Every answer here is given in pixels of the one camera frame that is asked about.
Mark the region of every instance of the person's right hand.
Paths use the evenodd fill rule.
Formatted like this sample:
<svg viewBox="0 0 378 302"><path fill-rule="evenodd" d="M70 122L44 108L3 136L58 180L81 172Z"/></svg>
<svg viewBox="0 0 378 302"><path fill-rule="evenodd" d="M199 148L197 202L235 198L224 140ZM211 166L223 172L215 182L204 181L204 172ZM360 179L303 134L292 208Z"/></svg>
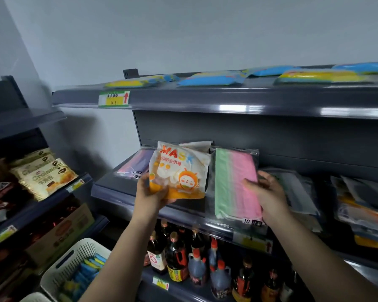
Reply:
<svg viewBox="0 0 378 302"><path fill-rule="evenodd" d="M262 206L262 217L269 225L274 218L280 218L282 214L289 214L290 209L287 205L286 195L280 183L271 174L258 171L259 182L252 182L248 179L242 181L243 185L255 193Z"/></svg>

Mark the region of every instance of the forearm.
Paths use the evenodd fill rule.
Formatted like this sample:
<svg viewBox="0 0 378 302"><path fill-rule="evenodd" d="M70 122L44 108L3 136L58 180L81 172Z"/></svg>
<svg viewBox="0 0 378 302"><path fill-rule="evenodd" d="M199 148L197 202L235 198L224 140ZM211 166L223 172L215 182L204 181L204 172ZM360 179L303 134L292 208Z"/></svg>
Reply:
<svg viewBox="0 0 378 302"><path fill-rule="evenodd" d="M378 301L378 288L291 213L275 218L269 226L316 301Z"/></svg>
<svg viewBox="0 0 378 302"><path fill-rule="evenodd" d="M140 283L147 242L156 218L134 217L117 241L106 264L81 298L81 302L134 301Z"/></svg>

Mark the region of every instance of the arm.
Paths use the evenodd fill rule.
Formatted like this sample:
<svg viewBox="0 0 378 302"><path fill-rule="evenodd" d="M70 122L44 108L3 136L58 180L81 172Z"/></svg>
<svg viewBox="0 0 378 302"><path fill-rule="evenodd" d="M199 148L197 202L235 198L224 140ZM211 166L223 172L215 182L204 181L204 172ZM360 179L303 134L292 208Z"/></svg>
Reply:
<svg viewBox="0 0 378 302"><path fill-rule="evenodd" d="M378 301L378 288L334 254L305 228L286 204L281 185L270 174L259 171L258 184L243 184L258 197L263 219L272 228L296 271L316 301Z"/></svg>
<svg viewBox="0 0 378 302"><path fill-rule="evenodd" d="M174 201L163 199L167 189L150 195L146 186L148 177L146 174L138 180L132 219L80 302L135 300L147 242L156 225L158 211Z"/></svg>

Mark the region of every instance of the cartoon character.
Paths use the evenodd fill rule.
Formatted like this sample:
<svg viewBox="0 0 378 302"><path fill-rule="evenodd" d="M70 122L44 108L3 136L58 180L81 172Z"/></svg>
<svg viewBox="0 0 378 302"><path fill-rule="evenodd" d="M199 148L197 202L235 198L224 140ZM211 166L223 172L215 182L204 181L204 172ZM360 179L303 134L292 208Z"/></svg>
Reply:
<svg viewBox="0 0 378 302"><path fill-rule="evenodd" d="M181 188L184 190L193 190L194 188L199 187L197 184L199 179L196 175L197 173L192 173L185 167L185 170L179 174L179 185Z"/></svg>

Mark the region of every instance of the person's left hand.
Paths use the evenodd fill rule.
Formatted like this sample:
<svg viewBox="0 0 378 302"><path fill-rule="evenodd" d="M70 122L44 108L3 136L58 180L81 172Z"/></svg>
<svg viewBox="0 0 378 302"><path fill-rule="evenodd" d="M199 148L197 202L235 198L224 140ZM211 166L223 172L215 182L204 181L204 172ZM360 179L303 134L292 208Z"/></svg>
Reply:
<svg viewBox="0 0 378 302"><path fill-rule="evenodd" d="M168 187L155 194L151 194L146 184L149 177L150 174L146 173L137 182L135 208L132 219L140 220L141 222L155 220L161 208L176 201L176 199L164 199L168 193Z"/></svg>

